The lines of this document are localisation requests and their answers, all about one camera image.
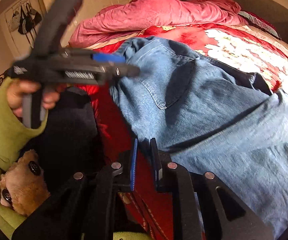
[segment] denim fabric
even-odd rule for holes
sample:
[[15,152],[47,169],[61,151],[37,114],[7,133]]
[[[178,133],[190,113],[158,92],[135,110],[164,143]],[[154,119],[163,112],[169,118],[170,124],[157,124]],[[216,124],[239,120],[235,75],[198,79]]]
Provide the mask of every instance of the denim fabric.
[[117,55],[140,67],[110,88],[140,148],[149,139],[189,171],[214,172],[275,238],[288,226],[288,95],[187,45],[134,38]]

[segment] person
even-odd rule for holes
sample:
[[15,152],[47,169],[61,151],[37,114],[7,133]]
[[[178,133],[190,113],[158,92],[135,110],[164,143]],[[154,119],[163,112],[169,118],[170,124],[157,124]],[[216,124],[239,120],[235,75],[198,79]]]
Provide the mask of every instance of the person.
[[[20,122],[23,95],[34,93],[39,88],[40,84],[38,83],[25,80],[12,80],[10,78],[6,78],[0,87],[0,177],[3,172],[8,170],[12,163],[18,160],[20,150],[31,139],[40,137],[40,142],[43,138],[47,137],[41,135],[43,135],[48,119],[50,119],[49,113],[47,113],[48,117],[38,129],[26,128]],[[56,103],[60,100],[61,92],[64,90],[66,90],[65,86],[58,86],[53,92],[44,94],[42,106],[47,110],[54,109]],[[24,220],[25,217],[0,204],[0,229],[9,239],[11,239],[14,230]],[[114,233],[115,238],[150,239],[148,235],[139,233],[138,231],[117,232]]]

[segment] button eye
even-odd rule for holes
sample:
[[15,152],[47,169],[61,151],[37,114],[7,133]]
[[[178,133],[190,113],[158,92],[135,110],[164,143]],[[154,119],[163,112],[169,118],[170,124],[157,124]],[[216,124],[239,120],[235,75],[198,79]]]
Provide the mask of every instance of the button eye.
[[41,174],[41,168],[38,166],[36,162],[30,161],[28,163],[28,167],[34,175],[39,176]]
[[2,190],[2,196],[9,204],[12,205],[11,194],[9,193],[9,191],[7,189]]

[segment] plush toy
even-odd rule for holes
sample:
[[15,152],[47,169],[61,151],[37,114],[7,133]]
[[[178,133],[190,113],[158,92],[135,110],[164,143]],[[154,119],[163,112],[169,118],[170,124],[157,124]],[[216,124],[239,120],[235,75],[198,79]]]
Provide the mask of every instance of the plush toy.
[[1,204],[23,216],[32,214],[50,196],[34,150],[26,152],[1,175],[0,188]]

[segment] green fleece clothing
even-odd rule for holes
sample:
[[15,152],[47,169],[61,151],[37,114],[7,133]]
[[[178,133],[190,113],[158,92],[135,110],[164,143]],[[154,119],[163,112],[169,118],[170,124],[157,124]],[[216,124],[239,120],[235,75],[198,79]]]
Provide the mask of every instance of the green fleece clothing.
[[[0,88],[0,176],[19,157],[19,151],[33,137],[44,131],[46,119],[38,129],[26,128],[13,114],[8,106],[6,92],[12,83],[10,78],[5,79]],[[0,229],[11,239],[14,230],[25,220],[25,217],[0,204]],[[114,239],[145,240],[149,236],[140,233],[118,232]]]

